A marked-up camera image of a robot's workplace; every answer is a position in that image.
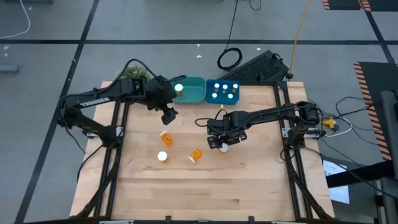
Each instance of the green plant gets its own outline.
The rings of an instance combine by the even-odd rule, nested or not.
[[[138,67],[137,65],[132,67],[127,67],[120,78],[143,78],[149,80],[150,76],[146,69]]]

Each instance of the orange striped tape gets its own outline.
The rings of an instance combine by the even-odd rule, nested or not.
[[[371,105],[373,103],[372,97],[369,92],[368,84],[366,83],[365,76],[363,75],[362,66],[359,62],[354,62],[354,69],[356,73],[356,77],[358,78],[359,87],[362,92],[362,97],[365,100],[367,105]],[[376,135],[377,144],[379,145],[381,157],[384,160],[391,160],[390,152],[387,149],[387,142],[383,135],[383,131],[381,130],[381,125],[379,122],[379,118],[377,118],[376,109],[374,106],[369,107],[368,114],[371,120],[371,124],[374,130],[374,134]]]
[[[323,8],[324,8],[324,9],[326,9],[326,10],[329,10],[329,9],[330,9],[329,1],[328,1],[328,0],[322,0],[322,4],[323,4]]]
[[[361,8],[361,10],[365,10],[365,11],[371,11],[371,5],[369,4],[368,0],[358,0],[359,3],[359,7]]]

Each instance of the blue box with holes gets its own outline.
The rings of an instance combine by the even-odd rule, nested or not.
[[[207,80],[206,101],[222,105],[235,105],[239,101],[240,88],[241,85],[238,81]]]

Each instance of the yellow connector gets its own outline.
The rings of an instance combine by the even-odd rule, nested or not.
[[[336,121],[333,118],[326,118],[322,121],[322,124],[328,126],[330,129],[334,129]]]

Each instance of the black mat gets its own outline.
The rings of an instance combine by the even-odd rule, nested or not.
[[[360,10],[358,0],[328,0],[329,10]],[[369,6],[372,12],[398,12],[397,0],[362,0],[362,4]]]
[[[360,62],[373,103],[381,100],[382,91],[398,90],[398,66],[393,63]],[[383,133],[387,133],[382,108],[376,107],[377,118]],[[388,145],[388,136],[384,134]]]
[[[282,81],[288,71],[289,68],[283,63],[283,59],[278,54],[267,50],[223,75],[220,80],[277,82]]]

